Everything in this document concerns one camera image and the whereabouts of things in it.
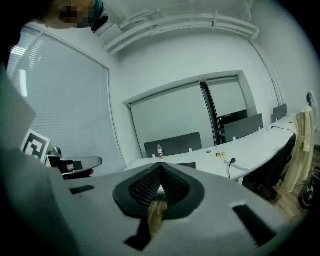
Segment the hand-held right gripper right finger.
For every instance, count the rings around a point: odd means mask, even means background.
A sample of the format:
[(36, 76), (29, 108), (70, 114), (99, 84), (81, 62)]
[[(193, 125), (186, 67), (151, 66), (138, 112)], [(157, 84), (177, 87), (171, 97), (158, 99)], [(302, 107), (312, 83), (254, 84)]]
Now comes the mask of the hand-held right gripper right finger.
[(159, 233), (161, 256), (254, 256), (288, 227), (267, 201), (222, 176), (176, 165), (198, 180), (204, 199), (188, 217), (165, 220)]

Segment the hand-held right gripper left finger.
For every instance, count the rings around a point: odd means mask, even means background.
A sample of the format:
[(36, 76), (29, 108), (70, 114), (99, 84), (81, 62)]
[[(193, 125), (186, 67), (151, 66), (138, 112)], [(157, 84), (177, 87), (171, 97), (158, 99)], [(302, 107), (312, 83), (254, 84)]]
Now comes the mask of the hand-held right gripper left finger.
[(151, 238), (148, 217), (124, 209), (124, 182), (146, 177), (156, 164), (106, 176), (64, 181), (56, 168), (47, 175), (53, 205), (48, 227), (49, 256), (162, 256), (162, 236)]

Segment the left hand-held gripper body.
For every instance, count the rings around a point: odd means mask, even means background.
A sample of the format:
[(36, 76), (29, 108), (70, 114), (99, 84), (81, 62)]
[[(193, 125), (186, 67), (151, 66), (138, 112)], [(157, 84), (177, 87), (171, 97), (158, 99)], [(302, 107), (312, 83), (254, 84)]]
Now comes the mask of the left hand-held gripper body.
[(63, 160), (59, 147), (53, 147), (51, 140), (30, 129), (21, 145), (21, 151), (38, 159), (46, 167), (58, 169), (62, 175), (75, 172), (72, 160)]

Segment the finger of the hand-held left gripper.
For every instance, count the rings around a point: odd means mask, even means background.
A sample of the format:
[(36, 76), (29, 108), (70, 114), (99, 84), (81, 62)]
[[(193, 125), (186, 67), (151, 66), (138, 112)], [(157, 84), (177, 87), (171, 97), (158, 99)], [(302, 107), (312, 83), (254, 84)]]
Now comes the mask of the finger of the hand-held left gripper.
[(66, 167), (66, 171), (61, 176), (67, 180), (74, 175), (82, 175), (85, 172), (92, 171), (94, 168), (103, 164), (103, 159), (99, 156), (79, 157), (79, 158), (61, 158), (61, 163)]

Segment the white power strip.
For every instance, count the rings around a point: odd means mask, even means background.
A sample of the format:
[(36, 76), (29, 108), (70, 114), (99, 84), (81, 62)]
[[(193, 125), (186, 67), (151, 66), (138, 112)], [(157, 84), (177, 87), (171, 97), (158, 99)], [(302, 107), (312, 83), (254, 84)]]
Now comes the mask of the white power strip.
[(249, 170), (249, 167), (245, 164), (245, 163), (242, 163), (241, 161), (238, 162), (232, 162), (231, 163), (231, 160), (230, 159), (227, 159), (227, 160), (224, 160), (224, 162), (229, 166), (234, 166), (235, 168), (239, 169), (239, 170), (242, 170), (244, 172), (248, 171)]

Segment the white venetian blind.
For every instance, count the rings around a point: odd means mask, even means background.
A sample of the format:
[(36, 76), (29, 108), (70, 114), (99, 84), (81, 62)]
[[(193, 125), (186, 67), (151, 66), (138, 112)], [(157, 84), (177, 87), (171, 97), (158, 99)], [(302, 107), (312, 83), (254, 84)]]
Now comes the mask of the white venetian blind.
[(8, 76), (35, 111), (31, 129), (65, 158), (101, 157), (96, 176), (124, 170), (110, 104), (109, 70), (73, 47), (24, 27)]

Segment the black white bag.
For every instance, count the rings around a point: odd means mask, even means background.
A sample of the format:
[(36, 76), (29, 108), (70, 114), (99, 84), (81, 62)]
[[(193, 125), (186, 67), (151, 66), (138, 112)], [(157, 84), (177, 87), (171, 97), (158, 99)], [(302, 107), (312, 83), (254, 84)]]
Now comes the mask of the black white bag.
[(303, 208), (309, 209), (320, 202), (320, 166), (315, 166), (311, 171), (311, 177), (303, 187), (300, 195), (300, 203)]

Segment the cream jacket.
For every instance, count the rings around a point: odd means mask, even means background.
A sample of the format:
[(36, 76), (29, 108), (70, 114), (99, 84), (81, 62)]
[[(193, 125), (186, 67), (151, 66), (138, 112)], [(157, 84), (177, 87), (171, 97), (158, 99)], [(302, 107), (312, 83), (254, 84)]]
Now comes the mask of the cream jacket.
[(310, 106), (297, 113), (293, 119), (295, 146), (282, 188), (291, 193), (298, 181), (305, 181), (311, 170), (315, 146), (315, 115)]

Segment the narrow white roller blind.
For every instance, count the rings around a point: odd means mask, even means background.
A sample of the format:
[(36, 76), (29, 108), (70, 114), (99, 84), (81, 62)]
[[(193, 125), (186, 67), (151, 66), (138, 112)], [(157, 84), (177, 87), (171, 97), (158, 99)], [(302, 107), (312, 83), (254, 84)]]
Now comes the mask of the narrow white roller blind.
[(243, 91), (236, 78), (209, 80), (207, 84), (218, 117), (247, 110)]

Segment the white ceiling pipes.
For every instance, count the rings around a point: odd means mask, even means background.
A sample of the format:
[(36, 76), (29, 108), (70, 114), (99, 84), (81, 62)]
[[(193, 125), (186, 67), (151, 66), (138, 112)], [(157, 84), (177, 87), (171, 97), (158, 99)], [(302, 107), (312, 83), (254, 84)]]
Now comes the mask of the white ceiling pipes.
[(255, 49), (271, 78), (278, 103), (284, 103), (284, 96), (279, 79), (262, 47), (257, 43), (260, 29), (250, 23), (234, 17), (222, 15), (218, 12), (188, 13), (161, 17), (151, 21), (145, 21), (128, 31), (116, 36), (104, 46), (104, 50), (114, 55), (129, 45), (146, 37), (152, 37), (178, 30), (208, 29), (212, 32), (222, 31), (232, 35), (241, 36)]

